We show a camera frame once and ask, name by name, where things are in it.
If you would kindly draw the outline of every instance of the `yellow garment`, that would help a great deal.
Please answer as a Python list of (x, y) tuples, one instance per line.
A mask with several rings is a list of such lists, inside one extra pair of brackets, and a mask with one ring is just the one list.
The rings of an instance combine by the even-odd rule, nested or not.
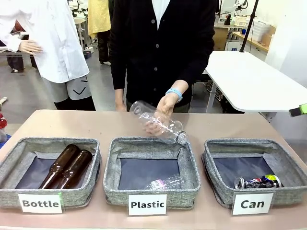
[(88, 1), (88, 34), (95, 38), (96, 33), (111, 29), (108, 0)]

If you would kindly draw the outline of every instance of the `plastic bottle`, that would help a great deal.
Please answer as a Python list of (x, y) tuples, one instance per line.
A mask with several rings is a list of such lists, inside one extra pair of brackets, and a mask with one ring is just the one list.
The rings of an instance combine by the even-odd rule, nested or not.
[(7, 126), (7, 121), (0, 113), (0, 142), (6, 142), (8, 140), (4, 130), (6, 126)]
[(178, 143), (185, 145), (188, 141), (188, 136), (183, 131), (183, 125), (180, 121), (173, 120), (167, 117), (162, 112), (158, 111), (153, 106), (144, 101), (136, 101), (130, 108), (141, 121), (143, 125), (157, 125), (157, 137), (166, 143)]
[(63, 179), (59, 183), (58, 188), (72, 188), (76, 186), (79, 179), (88, 164), (92, 161), (92, 154), (87, 150), (81, 150), (77, 158), (70, 164), (70, 166), (63, 173)]
[(166, 189), (181, 189), (181, 183), (184, 180), (179, 174), (175, 174), (165, 180), (155, 180), (146, 186), (146, 190), (166, 190)]
[(80, 149), (76, 145), (68, 145), (50, 166), (49, 173), (39, 188), (51, 188), (53, 183), (62, 176), (64, 170), (76, 159)]

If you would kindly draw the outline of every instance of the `watch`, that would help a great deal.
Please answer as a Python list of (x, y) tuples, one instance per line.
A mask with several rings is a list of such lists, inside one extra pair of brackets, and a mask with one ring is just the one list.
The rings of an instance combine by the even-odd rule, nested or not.
[(178, 95), (179, 99), (176, 103), (179, 103), (182, 100), (182, 93), (179, 90), (171, 88), (166, 92), (165, 95), (169, 94), (170, 92), (174, 92), (175, 94)]

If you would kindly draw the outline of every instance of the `floor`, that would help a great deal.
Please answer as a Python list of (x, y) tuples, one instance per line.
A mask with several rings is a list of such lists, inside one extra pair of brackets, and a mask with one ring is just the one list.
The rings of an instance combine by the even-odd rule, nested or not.
[[(97, 111), (115, 111), (115, 93), (113, 90), (111, 67), (101, 65), (95, 50), (87, 60), (90, 74), (88, 81)], [(31, 67), (30, 58), (24, 58), (24, 73), (11, 73), (6, 58), (0, 56), (0, 98), (8, 97), (2, 113), (9, 124), (8, 133), (15, 130), (37, 109), (56, 109), (49, 99), (38, 71)], [(191, 102), (191, 113), (205, 113), (209, 93), (203, 84), (195, 84)], [(215, 100), (212, 113), (221, 113), (219, 103)], [(307, 163), (307, 143), (288, 142), (302, 160)]]

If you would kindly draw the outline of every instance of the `label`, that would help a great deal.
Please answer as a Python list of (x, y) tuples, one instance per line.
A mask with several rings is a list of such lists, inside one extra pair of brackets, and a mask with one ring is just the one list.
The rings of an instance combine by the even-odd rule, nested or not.
[(59, 195), (18, 194), (23, 212), (62, 213)]
[(152, 181), (150, 183), (153, 190), (165, 190), (166, 184), (162, 180)]
[(166, 215), (167, 195), (129, 195), (129, 216)]
[(236, 194), (232, 215), (268, 213), (274, 193)]

